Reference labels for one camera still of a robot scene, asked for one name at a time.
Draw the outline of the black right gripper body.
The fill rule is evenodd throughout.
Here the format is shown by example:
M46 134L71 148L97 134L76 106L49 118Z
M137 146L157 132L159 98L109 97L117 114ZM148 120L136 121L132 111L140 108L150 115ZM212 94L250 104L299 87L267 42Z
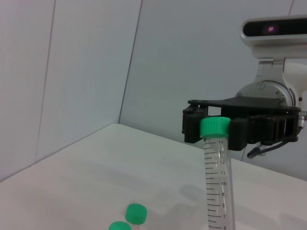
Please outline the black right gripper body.
M208 108L218 107L221 109L221 116L231 120L255 115L281 116L286 120L284 142L298 140L298 116L301 109L282 105L279 99L239 96L224 100L189 100L188 103Z

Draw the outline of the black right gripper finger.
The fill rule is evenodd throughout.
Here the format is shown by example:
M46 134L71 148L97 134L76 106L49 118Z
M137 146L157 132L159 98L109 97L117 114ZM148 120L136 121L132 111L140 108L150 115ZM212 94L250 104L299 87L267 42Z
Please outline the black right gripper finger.
M286 120L281 116L255 115L235 118L229 126L228 148L242 150L248 144L272 146L286 140Z
M183 110L182 134L184 142L194 144L200 141L200 123L201 120L208 116L208 107L189 105Z

